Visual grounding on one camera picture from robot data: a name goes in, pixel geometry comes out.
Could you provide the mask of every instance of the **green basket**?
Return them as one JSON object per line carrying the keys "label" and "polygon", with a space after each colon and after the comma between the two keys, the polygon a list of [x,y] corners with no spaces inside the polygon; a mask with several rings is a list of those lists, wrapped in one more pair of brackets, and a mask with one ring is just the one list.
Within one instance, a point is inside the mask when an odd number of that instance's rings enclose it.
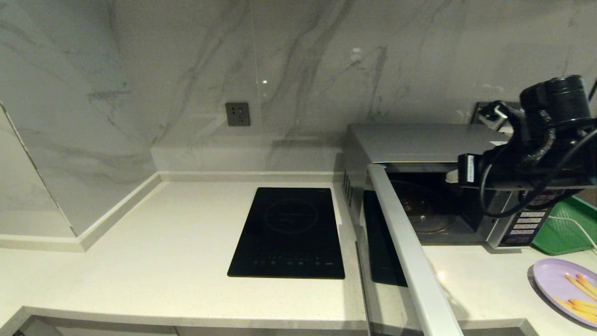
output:
{"label": "green basket", "polygon": [[[597,242],[597,207],[577,197],[569,197],[556,204],[550,216],[574,219]],[[545,221],[532,245],[547,255],[560,255],[593,247],[575,223],[553,218]]]}

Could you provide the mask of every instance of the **purple plate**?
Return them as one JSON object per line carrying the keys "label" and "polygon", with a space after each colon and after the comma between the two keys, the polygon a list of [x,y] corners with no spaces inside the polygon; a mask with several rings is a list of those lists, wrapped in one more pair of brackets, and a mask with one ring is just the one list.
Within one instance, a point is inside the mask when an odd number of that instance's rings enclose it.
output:
{"label": "purple plate", "polygon": [[588,302],[595,302],[595,300],[591,299],[588,295],[583,293],[583,291],[576,288],[576,286],[568,281],[568,279],[564,277],[566,273],[570,274],[573,279],[576,279],[576,274],[582,274],[593,286],[597,286],[597,274],[573,262],[549,258],[539,260],[533,266],[533,276],[537,286],[554,306],[570,315],[575,320],[597,328],[597,323],[593,323],[576,315],[553,298],[555,296],[562,301],[580,299]]}

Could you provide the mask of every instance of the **cabinet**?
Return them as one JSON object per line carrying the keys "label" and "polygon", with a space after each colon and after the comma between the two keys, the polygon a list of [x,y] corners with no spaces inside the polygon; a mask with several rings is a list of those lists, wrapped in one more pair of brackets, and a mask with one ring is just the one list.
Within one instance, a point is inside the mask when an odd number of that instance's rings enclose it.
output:
{"label": "cabinet", "polygon": [[31,317],[20,336],[366,336],[359,330],[208,328]]}
{"label": "cabinet", "polygon": [[93,322],[31,317],[21,328],[24,336],[177,336],[173,326]]}

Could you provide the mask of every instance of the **food stick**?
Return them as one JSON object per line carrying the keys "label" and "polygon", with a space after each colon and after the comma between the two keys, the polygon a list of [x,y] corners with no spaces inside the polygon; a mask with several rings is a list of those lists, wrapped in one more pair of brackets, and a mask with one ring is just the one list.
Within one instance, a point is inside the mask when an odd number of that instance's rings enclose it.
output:
{"label": "food stick", "polygon": [[574,310],[582,311],[587,314],[597,315],[597,308],[591,308],[591,307],[587,307],[587,306],[576,306],[576,305],[573,305],[572,308]]}
{"label": "food stick", "polygon": [[575,306],[587,306],[587,307],[591,307],[591,308],[597,308],[597,303],[594,303],[594,302],[588,302],[588,301],[579,300],[579,299],[570,299],[568,301],[570,301],[570,303]]}
{"label": "food stick", "polygon": [[595,315],[591,315],[591,314],[585,313],[583,311],[578,311],[576,309],[572,309],[572,312],[575,313],[576,315],[582,317],[583,319],[589,320],[593,323],[597,323],[597,317],[595,317]]}
{"label": "food stick", "polygon": [[567,308],[568,308],[568,309],[570,309],[570,310],[572,310],[572,309],[573,309],[573,304],[571,304],[571,303],[569,303],[569,302],[567,302],[567,301],[562,301],[562,300],[560,300],[559,298],[557,298],[557,297],[555,297],[555,296],[553,296],[553,295],[552,295],[552,298],[553,298],[554,300],[556,300],[556,301],[557,301],[559,304],[561,304],[562,306],[564,306],[564,307],[567,307]]}
{"label": "food stick", "polygon": [[576,274],[576,277],[578,278],[579,284],[583,285],[583,287],[588,289],[589,292],[593,293],[593,295],[595,295],[597,297],[597,288],[595,288],[595,286],[593,286],[590,282],[588,282],[587,279],[585,279],[582,274]]}
{"label": "food stick", "polygon": [[585,287],[583,287],[583,285],[579,284],[578,281],[572,279],[572,277],[570,276],[570,274],[566,273],[564,276],[566,277],[566,279],[568,279],[568,281],[570,281],[574,286],[576,286],[576,288],[578,288],[581,291],[583,291],[583,293],[585,293],[586,295],[588,295],[591,299],[597,301],[597,295],[594,295],[593,293],[591,293],[590,290],[586,289]]}

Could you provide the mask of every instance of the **baseboard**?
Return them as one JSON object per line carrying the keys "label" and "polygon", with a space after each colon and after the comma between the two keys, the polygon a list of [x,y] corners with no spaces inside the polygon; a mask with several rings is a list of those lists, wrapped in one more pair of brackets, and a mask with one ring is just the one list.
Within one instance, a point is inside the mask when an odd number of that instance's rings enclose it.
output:
{"label": "baseboard", "polygon": [[341,182],[340,172],[159,172],[164,182]]}
{"label": "baseboard", "polygon": [[0,234],[0,248],[85,252],[110,228],[164,182],[341,182],[340,172],[156,172],[114,205],[79,237],[58,238]]}
{"label": "baseboard", "polygon": [[25,249],[57,252],[85,252],[95,244],[110,228],[127,214],[137,203],[144,199],[162,182],[160,173],[156,172],[139,185],[135,190],[114,205],[79,237],[56,238],[39,236],[12,236],[0,234],[0,248]]}

